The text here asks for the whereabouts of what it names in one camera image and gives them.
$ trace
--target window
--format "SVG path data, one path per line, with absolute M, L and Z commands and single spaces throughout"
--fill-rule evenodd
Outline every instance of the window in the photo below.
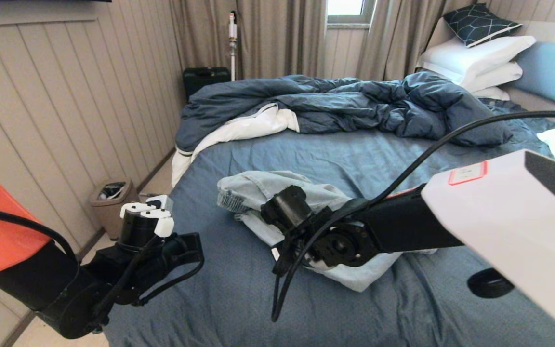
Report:
M 330 24 L 369 24 L 375 0 L 328 0 L 327 22 Z

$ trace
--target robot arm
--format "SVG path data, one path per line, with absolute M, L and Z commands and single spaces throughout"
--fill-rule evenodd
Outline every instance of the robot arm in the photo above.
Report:
M 203 266 L 199 235 L 172 232 L 169 202 L 159 196 L 124 205 L 117 243 L 81 266 L 61 235 L 39 224 L 0 186 L 0 289 L 64 338 L 100 331 L 115 303 L 144 305 Z M 174 268 L 191 263 L 198 265 L 149 292 Z
M 282 233 L 274 268 L 286 274 L 319 225 L 346 211 L 313 240 L 307 259 L 357 267 L 379 253 L 469 246 L 494 266 L 468 281 L 496 298 L 517 286 L 555 318 L 555 161 L 529 151 L 442 172 L 427 184 L 370 204 L 314 214 L 300 187 L 262 207 Z

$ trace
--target black case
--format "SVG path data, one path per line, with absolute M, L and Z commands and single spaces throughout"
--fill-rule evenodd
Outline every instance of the black case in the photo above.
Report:
M 231 72 L 225 67 L 195 67 L 183 71 L 183 86 L 188 101 L 203 86 L 230 81 Z

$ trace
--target trash can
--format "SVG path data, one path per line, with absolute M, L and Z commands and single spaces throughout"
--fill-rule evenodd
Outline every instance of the trash can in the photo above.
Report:
M 93 211 L 111 240 L 119 239 L 121 235 L 121 207 L 128 202 L 134 202 L 136 198 L 136 189 L 129 178 L 106 180 L 99 184 L 91 195 L 90 204 Z

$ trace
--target red-bordered label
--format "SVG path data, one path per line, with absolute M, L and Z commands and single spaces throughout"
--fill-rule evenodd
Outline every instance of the red-bordered label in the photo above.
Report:
M 487 160 L 454 169 L 449 175 L 449 184 L 452 186 L 465 184 L 483 178 L 485 175 L 487 175 Z
M 404 190 L 398 191 L 396 193 L 393 193 L 391 195 L 387 195 L 387 198 L 385 198 L 385 199 L 392 198 L 392 197 L 398 196 L 398 195 L 402 195 L 402 194 L 408 193 L 409 191 L 414 191 L 417 188 L 418 187 L 409 187 L 408 189 L 404 189 Z

